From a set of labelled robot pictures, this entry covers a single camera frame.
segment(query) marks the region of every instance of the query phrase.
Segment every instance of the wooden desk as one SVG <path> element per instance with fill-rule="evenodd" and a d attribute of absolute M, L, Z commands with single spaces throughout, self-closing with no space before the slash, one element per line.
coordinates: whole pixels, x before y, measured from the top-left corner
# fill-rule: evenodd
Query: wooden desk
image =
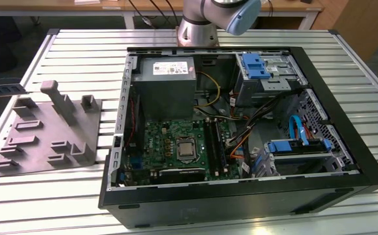
<path fill-rule="evenodd" d="M 143 15 L 161 15 L 148 0 L 132 0 Z M 166 15 L 173 11 L 165 0 L 154 0 Z M 170 0 L 178 15 L 182 15 L 183 0 Z M 310 29 L 323 5 L 314 0 L 311 4 L 299 0 L 271 0 L 274 17 L 302 17 L 299 29 Z M 259 16 L 270 13 L 270 4 L 262 6 Z M 138 13 L 128 0 L 107 1 L 100 4 L 75 5 L 74 0 L 0 0 L 0 16 L 123 16 L 127 29 L 134 29 L 134 16 Z"/>
<path fill-rule="evenodd" d="M 134 7 L 128 0 L 123 0 L 123 10 L 134 11 Z M 174 6 L 175 11 L 183 10 L 183 0 L 169 0 Z M 162 10 L 170 10 L 170 7 L 165 0 L 154 0 L 155 4 Z M 138 10 L 140 11 L 155 11 L 155 7 L 148 0 L 132 0 Z M 281 11 L 322 11 L 323 5 L 314 0 L 311 4 L 302 3 L 299 0 L 271 0 L 274 12 Z M 262 11 L 270 11 L 270 4 L 266 3 L 262 6 Z"/>

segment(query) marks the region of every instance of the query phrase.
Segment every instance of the motherboard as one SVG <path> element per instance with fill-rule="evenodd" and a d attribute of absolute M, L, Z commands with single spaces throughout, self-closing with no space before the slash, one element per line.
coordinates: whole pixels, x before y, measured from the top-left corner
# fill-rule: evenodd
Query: motherboard
<path fill-rule="evenodd" d="M 227 163 L 223 149 L 230 136 L 226 121 L 147 122 L 144 154 L 130 157 L 128 177 L 136 185 L 238 179 L 238 165 Z"/>

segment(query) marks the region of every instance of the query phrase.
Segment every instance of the desk leg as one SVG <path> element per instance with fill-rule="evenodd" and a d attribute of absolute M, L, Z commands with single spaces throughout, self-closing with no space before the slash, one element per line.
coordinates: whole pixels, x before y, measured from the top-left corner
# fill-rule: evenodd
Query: desk leg
<path fill-rule="evenodd" d="M 134 11 L 124 11 L 123 12 L 123 19 L 124 19 L 124 27 L 126 29 L 135 29 L 134 24 Z"/>
<path fill-rule="evenodd" d="M 318 11 L 307 12 L 306 17 L 302 20 L 299 30 L 310 30 L 318 15 Z"/>

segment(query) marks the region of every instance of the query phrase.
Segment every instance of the cpu socket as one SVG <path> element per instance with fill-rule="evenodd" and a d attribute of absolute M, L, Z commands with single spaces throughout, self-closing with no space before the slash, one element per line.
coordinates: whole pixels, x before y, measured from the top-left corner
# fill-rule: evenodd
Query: cpu socket
<path fill-rule="evenodd" d="M 197 142 L 194 139 L 178 139 L 177 141 L 177 159 L 181 161 L 197 159 Z"/>

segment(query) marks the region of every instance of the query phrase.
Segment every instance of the green circuit board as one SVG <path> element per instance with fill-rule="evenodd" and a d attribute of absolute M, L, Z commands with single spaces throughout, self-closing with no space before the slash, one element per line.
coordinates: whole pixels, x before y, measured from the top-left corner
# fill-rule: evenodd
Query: green circuit board
<path fill-rule="evenodd" d="M 230 128 L 226 121 L 219 123 L 222 140 L 230 137 Z M 191 161 L 178 159 L 179 140 L 194 140 L 197 158 Z M 148 185 L 150 171 L 166 168 L 198 167 L 206 169 L 205 180 L 238 179 L 237 164 L 229 165 L 229 172 L 214 176 L 209 172 L 209 160 L 203 136 L 203 120 L 147 122 L 144 134 L 144 154 L 142 170 L 135 171 L 134 180 L 138 185 Z"/>

